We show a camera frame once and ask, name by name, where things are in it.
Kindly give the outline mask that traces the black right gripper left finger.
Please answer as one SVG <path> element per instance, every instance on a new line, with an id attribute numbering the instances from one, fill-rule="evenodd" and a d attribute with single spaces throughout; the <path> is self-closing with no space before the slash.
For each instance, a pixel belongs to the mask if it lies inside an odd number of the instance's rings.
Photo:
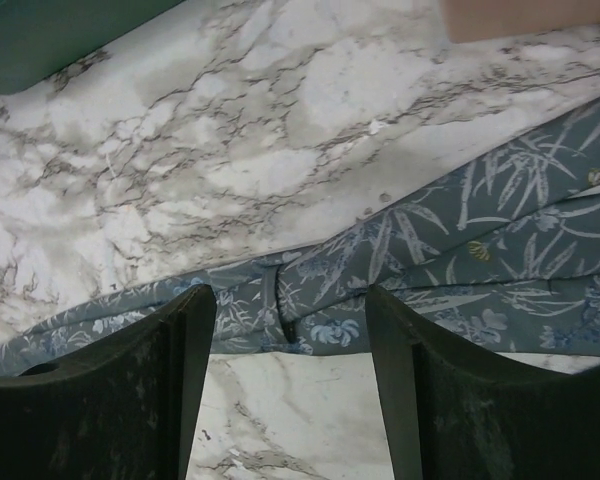
<path id="1" fill-rule="evenodd" d="M 216 317 L 207 285 L 0 377 L 0 479 L 182 479 Z"/>

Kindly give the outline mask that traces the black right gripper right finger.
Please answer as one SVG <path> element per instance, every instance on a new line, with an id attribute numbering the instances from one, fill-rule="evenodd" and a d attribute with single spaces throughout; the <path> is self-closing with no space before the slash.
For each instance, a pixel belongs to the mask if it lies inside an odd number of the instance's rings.
<path id="1" fill-rule="evenodd" d="M 398 479 L 600 479 L 600 365 L 521 363 L 372 287 L 366 324 Z"/>

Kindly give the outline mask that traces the grey blue floral tie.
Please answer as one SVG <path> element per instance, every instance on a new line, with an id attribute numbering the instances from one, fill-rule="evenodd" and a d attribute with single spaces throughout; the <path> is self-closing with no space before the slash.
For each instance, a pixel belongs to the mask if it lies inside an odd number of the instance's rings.
<path id="1" fill-rule="evenodd" d="M 156 312 L 217 299 L 218 354 L 365 352 L 379 285 L 498 352 L 600 356 L 600 98 L 441 177 L 325 242 L 149 283 L 0 345 L 17 375 Z"/>

